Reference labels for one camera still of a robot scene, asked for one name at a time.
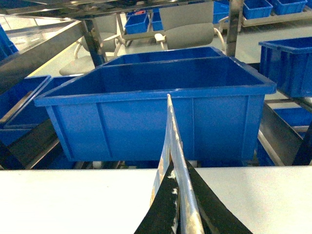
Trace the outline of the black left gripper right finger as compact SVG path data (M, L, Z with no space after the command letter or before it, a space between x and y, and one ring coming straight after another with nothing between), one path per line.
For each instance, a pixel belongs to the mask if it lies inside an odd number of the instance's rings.
M246 226L221 202L195 168L187 168L206 234L245 234Z

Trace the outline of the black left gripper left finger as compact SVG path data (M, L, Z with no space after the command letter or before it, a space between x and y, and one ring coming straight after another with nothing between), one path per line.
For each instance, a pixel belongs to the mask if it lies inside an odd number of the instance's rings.
M136 234L179 234L179 186L171 162L160 188Z

